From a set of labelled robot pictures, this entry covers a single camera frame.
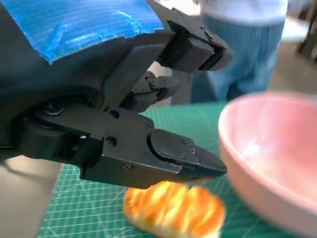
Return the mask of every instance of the robotic arm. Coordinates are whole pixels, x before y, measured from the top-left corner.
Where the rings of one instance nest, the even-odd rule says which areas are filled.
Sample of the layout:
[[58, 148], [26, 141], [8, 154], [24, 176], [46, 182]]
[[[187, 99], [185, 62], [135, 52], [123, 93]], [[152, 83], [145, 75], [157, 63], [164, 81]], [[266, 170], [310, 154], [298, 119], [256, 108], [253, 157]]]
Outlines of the robotic arm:
[[71, 164], [81, 168], [81, 179], [138, 188], [226, 173], [223, 162], [192, 139], [155, 129], [137, 114], [179, 86], [176, 78], [147, 71], [154, 61], [198, 72], [232, 59], [227, 44], [201, 22], [147, 2], [163, 30], [106, 41], [51, 65], [0, 4], [2, 155], [9, 150]]

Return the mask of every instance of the pink bowl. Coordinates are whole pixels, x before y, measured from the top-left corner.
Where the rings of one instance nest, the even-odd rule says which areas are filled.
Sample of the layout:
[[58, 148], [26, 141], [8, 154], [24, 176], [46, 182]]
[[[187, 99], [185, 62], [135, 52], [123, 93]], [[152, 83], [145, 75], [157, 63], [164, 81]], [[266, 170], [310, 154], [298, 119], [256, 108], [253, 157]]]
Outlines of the pink bowl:
[[218, 124], [228, 178], [249, 207], [278, 227], [317, 237], [317, 105], [289, 94], [229, 103]]

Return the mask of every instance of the person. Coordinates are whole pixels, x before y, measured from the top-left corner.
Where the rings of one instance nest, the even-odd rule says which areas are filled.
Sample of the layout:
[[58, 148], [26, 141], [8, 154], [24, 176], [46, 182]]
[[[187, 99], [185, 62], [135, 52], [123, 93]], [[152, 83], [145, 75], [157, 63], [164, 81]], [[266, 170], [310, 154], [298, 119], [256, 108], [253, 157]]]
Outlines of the person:
[[220, 71], [194, 74], [192, 103], [230, 101], [266, 90], [276, 63], [287, 10], [298, 8], [300, 1], [308, 2], [199, 0], [204, 24], [229, 44], [234, 59]]

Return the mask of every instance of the white shirt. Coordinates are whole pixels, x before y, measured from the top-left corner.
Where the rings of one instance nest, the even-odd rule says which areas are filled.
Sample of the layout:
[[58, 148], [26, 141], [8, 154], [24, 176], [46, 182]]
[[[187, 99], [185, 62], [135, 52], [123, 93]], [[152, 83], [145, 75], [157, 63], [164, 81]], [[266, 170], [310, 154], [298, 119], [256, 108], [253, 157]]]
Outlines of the white shirt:
[[219, 20], [270, 24], [285, 20], [288, 0], [199, 0], [202, 13]]

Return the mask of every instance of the bread roll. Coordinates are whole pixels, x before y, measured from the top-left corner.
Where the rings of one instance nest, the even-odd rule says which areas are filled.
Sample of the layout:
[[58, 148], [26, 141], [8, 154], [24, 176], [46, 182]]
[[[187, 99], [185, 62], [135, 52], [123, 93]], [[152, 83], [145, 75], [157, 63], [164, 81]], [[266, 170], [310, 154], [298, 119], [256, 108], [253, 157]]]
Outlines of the bread roll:
[[223, 202], [208, 189], [166, 181], [129, 188], [123, 207], [131, 224], [160, 238], [217, 238], [225, 219]]

